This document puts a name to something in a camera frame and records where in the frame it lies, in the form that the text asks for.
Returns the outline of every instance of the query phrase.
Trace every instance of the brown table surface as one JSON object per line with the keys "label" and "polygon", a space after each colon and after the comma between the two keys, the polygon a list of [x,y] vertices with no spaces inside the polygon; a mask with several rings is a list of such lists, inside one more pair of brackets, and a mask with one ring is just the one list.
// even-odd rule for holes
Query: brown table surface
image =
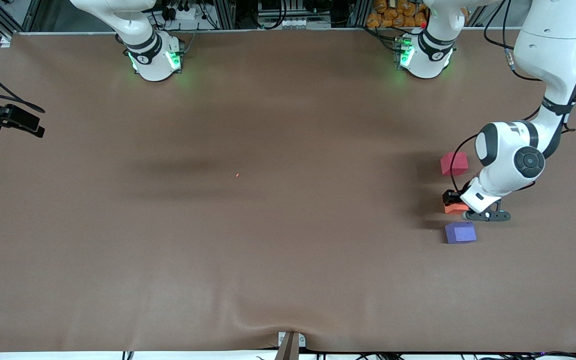
{"label": "brown table surface", "polygon": [[153,83],[112,36],[15,36],[46,133],[0,133],[0,351],[576,351],[576,132],[446,244],[439,158],[544,93],[458,44],[420,80],[359,30],[199,34]]}

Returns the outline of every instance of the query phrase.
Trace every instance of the foam block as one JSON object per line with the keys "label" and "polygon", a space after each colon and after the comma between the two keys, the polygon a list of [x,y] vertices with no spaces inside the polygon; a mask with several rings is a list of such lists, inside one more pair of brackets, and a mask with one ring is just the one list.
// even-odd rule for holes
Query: foam block
{"label": "foam block", "polygon": [[[446,153],[441,158],[441,173],[445,176],[450,176],[450,162],[453,161],[453,154],[454,152]],[[454,156],[454,162],[452,164],[452,174],[462,175],[466,173],[468,170],[468,159],[466,158],[465,152],[458,152],[457,155]]]}
{"label": "foam block", "polygon": [[477,241],[475,224],[467,222],[453,222],[446,225],[448,244],[467,244]]}
{"label": "foam block", "polygon": [[448,215],[461,215],[463,212],[470,210],[468,205],[462,202],[451,203],[450,205],[444,205],[443,211]]}

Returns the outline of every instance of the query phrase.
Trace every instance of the wire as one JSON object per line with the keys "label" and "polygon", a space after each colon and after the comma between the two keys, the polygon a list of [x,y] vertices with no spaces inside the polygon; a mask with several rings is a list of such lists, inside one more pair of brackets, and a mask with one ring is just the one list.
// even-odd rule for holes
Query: wire
{"label": "wire", "polygon": [[[378,39],[395,41],[395,38],[396,38],[396,36],[386,36],[386,35],[382,35],[382,34],[377,33],[377,28],[376,28],[376,27],[375,27],[375,31],[370,30],[369,27],[366,27],[366,26],[364,26],[364,25],[353,25],[352,27],[353,27],[353,28],[358,28],[358,29],[363,29],[363,30],[365,30],[368,34],[370,34],[370,35],[372,35],[373,37],[378,38]],[[411,34],[411,32],[409,32],[409,31],[407,31],[407,30],[404,30],[404,29],[402,29],[402,28],[399,28],[399,27],[391,27],[391,29],[398,30],[398,31],[400,31],[400,32],[402,32],[402,33],[405,33],[405,34]]]}
{"label": "wire", "polygon": [[[503,24],[501,27],[501,37],[502,37],[504,47],[507,46],[506,45],[506,21],[508,20],[508,10],[510,10],[510,3],[512,3],[512,2],[513,2],[513,0],[508,0],[508,5],[505,7],[505,14],[503,15]],[[504,51],[507,51],[509,53],[510,48],[512,48],[514,50],[514,47],[507,46],[506,50],[504,50]],[[541,82],[541,79],[535,79],[534,77],[526,77],[523,75],[519,75],[519,73],[517,73],[517,71],[515,70],[514,66],[512,66],[512,68],[510,68],[510,70],[519,79],[528,80],[529,82]]]}
{"label": "wire", "polygon": [[506,21],[508,20],[508,11],[510,10],[510,3],[513,0],[508,0],[508,4],[505,6],[505,14],[503,14],[503,25],[501,27],[501,39],[503,45],[506,45]]}
{"label": "wire", "polygon": [[537,113],[539,112],[539,109],[541,109],[542,106],[539,105],[539,107],[537,107],[537,109],[535,111],[533,111],[530,115],[526,116],[525,118],[522,118],[521,120],[530,120],[532,119],[535,115],[537,115]]}
{"label": "wire", "polygon": [[486,39],[486,41],[488,41],[490,44],[494,44],[496,46],[500,46],[504,49],[508,49],[508,50],[514,50],[514,47],[512,46],[508,46],[505,45],[503,43],[494,41],[493,39],[488,37],[488,29],[490,27],[490,25],[492,24],[492,21],[494,20],[494,18],[497,16],[497,14],[499,13],[499,10],[501,10],[501,7],[504,6],[504,4],[506,3],[506,0],[503,0],[498,7],[496,7],[496,10],[494,10],[494,13],[492,14],[492,16],[490,16],[490,19],[488,20],[486,27],[484,27],[484,39]]}
{"label": "wire", "polygon": [[535,79],[534,77],[526,77],[519,73],[516,70],[512,70],[512,73],[519,79],[528,80],[529,82],[541,82],[541,79]]}
{"label": "wire", "polygon": [[468,137],[467,139],[462,141],[459,144],[459,146],[457,146],[457,150],[455,150],[452,153],[452,159],[450,160],[450,179],[452,180],[452,185],[454,186],[454,191],[456,191],[460,196],[462,194],[462,191],[459,189],[459,187],[457,187],[457,182],[455,182],[455,175],[453,174],[453,164],[455,163],[455,157],[457,157],[457,153],[459,153],[459,149],[461,149],[462,146],[466,145],[467,142],[471,141],[472,139],[475,139],[477,137],[477,135],[479,135],[479,133],[476,133],[476,134],[472,135],[471,137]]}
{"label": "wire", "polygon": [[157,16],[155,16],[155,11],[150,10],[150,14],[152,15],[152,20],[155,21],[155,27],[157,28],[157,30],[162,30],[162,26],[160,25],[160,22],[157,20]]}
{"label": "wire", "polygon": [[[486,41],[488,41],[490,44],[493,44],[493,45],[496,45],[496,46],[499,46],[499,47],[505,49],[506,57],[509,57],[509,60],[507,60],[507,61],[508,61],[508,66],[510,67],[510,71],[512,71],[512,73],[517,78],[522,79],[522,80],[528,80],[530,82],[541,82],[541,79],[535,79],[534,77],[526,77],[526,76],[519,74],[515,70],[515,66],[510,62],[510,61],[512,61],[512,54],[510,54],[510,50],[514,50],[515,47],[510,46],[506,43],[506,23],[508,22],[508,12],[510,11],[510,4],[512,3],[512,1],[513,0],[503,0],[498,5],[498,7],[496,7],[496,10],[494,10],[494,13],[492,14],[492,16],[490,16],[490,19],[488,20],[486,27],[484,28],[484,39],[486,39]],[[504,4],[505,4],[505,14],[503,14],[503,23],[502,23],[502,27],[501,27],[501,37],[502,37],[503,42],[500,43],[498,41],[494,41],[493,39],[489,38],[488,29],[490,27],[490,24],[494,20],[494,18],[497,16],[497,14],[501,10],[501,8],[504,6]]]}
{"label": "wire", "polygon": [[4,84],[2,84],[0,82],[0,88],[2,88],[4,91],[6,91],[7,93],[10,94],[10,96],[12,96],[12,98],[14,98],[14,101],[21,103],[23,105],[26,105],[26,107],[29,107],[30,109],[34,110],[35,112],[41,113],[41,114],[45,114],[46,110],[42,109],[41,107],[39,107],[38,105],[33,104],[32,102],[28,102],[26,100],[23,100],[23,98],[20,98],[19,96],[17,96],[17,94],[15,94],[13,91],[10,91],[9,88],[7,88]]}
{"label": "wire", "polygon": [[213,20],[213,16],[210,14],[210,11],[208,11],[208,6],[206,6],[204,0],[200,1],[203,7],[199,5],[199,8],[201,9],[201,12],[206,16],[206,20],[211,25],[211,27],[213,27],[215,30],[219,30],[219,27],[217,27],[217,23],[215,23],[215,20]]}
{"label": "wire", "polygon": [[279,5],[279,18],[277,18],[277,22],[272,25],[271,27],[266,27],[265,25],[261,25],[254,16],[254,7],[251,6],[251,4],[256,3],[255,0],[251,0],[248,3],[248,17],[250,18],[250,21],[252,21],[252,23],[261,30],[272,30],[272,29],[276,29],[279,27],[279,25],[281,25],[284,20],[286,20],[286,15],[288,15],[288,3],[286,3],[286,0],[281,0],[281,4],[283,5],[283,15],[282,15],[282,7],[281,5]]}
{"label": "wire", "polygon": [[188,47],[183,50],[183,54],[188,54],[190,51],[190,47],[193,45],[193,41],[195,41],[195,36],[197,35],[197,30],[199,30],[199,23],[197,22],[197,28],[192,33],[192,38],[190,39],[190,43],[188,43]]}
{"label": "wire", "polygon": [[537,182],[536,182],[536,181],[533,181],[533,182],[531,182],[530,184],[522,187],[521,189],[516,189],[515,192],[520,192],[520,191],[524,191],[525,189],[532,188],[532,187],[535,186],[535,184],[537,184]]}
{"label": "wire", "polygon": [[388,46],[388,44],[384,41],[384,39],[379,35],[379,32],[377,30],[377,27],[374,28],[374,32],[377,34],[377,39],[379,39],[379,42],[381,43],[381,45],[383,45],[384,48],[392,51],[393,53],[400,53],[402,51],[397,50],[393,47]]}
{"label": "wire", "polygon": [[564,123],[564,128],[566,128],[566,129],[561,132],[562,134],[576,132],[576,129],[569,127],[566,122]]}

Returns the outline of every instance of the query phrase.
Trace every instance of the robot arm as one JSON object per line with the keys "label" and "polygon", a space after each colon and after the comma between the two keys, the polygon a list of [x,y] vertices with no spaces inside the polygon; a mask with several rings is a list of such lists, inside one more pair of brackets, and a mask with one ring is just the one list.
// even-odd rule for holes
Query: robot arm
{"label": "robot arm", "polygon": [[144,10],[156,0],[70,0],[80,10],[108,24],[126,48],[132,67],[144,79],[159,82],[181,70],[179,39],[164,31],[155,31]]}
{"label": "robot arm", "polygon": [[514,46],[517,65],[544,81],[532,121],[492,122],[475,141],[484,166],[461,194],[474,212],[534,182],[560,144],[576,102],[576,1],[534,0]]}
{"label": "robot arm", "polygon": [[412,52],[400,66],[412,75],[430,79],[448,66],[455,40],[466,24],[462,8],[488,5],[498,0],[423,0],[430,9],[427,26],[420,32],[406,34]]}

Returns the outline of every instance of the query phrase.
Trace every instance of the green led light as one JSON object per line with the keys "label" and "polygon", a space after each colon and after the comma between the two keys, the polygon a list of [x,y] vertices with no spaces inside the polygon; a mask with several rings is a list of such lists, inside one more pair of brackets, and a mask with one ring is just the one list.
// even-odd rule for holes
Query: green led light
{"label": "green led light", "polygon": [[410,59],[415,54],[415,47],[413,45],[409,45],[404,53],[401,55],[401,66],[409,66]]}
{"label": "green led light", "polygon": [[171,54],[170,52],[166,51],[166,57],[168,59],[168,62],[170,63],[170,66],[172,66],[173,69],[178,69],[179,68],[179,55],[176,54]]}
{"label": "green led light", "polygon": [[130,58],[130,62],[132,62],[132,68],[133,68],[135,71],[138,71],[138,70],[137,70],[137,64],[135,64],[135,59],[134,59],[133,55],[132,55],[130,52],[128,52],[128,57]]}
{"label": "green led light", "polygon": [[448,52],[448,55],[446,55],[446,62],[443,63],[443,67],[445,68],[446,66],[448,66],[448,64],[450,64],[450,55],[453,54],[453,50],[450,50],[450,52]]}

